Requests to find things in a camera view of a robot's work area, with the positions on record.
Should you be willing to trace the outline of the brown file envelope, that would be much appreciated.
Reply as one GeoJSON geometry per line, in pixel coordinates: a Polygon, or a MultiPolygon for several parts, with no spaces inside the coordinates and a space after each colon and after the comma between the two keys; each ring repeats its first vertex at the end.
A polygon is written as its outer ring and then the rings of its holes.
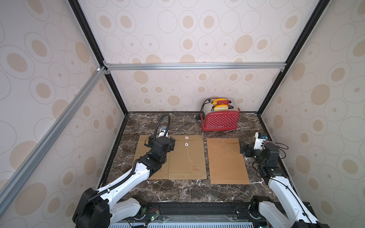
{"type": "Polygon", "coordinates": [[[170,180],[206,180],[206,162],[201,135],[174,135],[175,148],[170,152],[170,180]]]}
{"type": "Polygon", "coordinates": [[[158,172],[167,161],[168,153],[159,153],[155,150],[156,136],[151,135],[147,138],[145,147],[150,150],[143,156],[137,159],[135,173],[144,177],[144,180],[152,177],[158,172]]]}
{"type": "Polygon", "coordinates": [[[211,184],[250,184],[237,138],[208,138],[207,152],[211,184]]]}

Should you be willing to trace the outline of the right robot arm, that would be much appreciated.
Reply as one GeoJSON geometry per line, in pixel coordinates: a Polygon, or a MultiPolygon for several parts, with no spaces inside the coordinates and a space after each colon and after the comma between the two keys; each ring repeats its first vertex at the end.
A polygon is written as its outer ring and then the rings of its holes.
{"type": "Polygon", "coordinates": [[[273,228],[328,228],[305,206],[291,186],[290,179],[278,167],[282,148],[275,142],[259,139],[257,147],[245,144],[240,152],[254,159],[259,177],[275,193],[285,213],[282,213],[269,197],[253,196],[249,206],[254,219],[265,218],[273,228]]]}

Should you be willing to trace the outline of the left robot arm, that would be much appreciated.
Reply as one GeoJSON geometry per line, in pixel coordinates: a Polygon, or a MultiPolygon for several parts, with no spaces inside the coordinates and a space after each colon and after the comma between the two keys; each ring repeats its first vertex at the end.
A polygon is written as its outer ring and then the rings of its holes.
{"type": "Polygon", "coordinates": [[[142,203],[135,198],[121,199],[135,186],[152,177],[174,150],[175,139],[168,136],[169,126],[148,137],[149,151],[134,161],[132,168],[110,184],[82,194],[72,220],[77,228],[108,228],[121,220],[144,215],[142,203]]]}

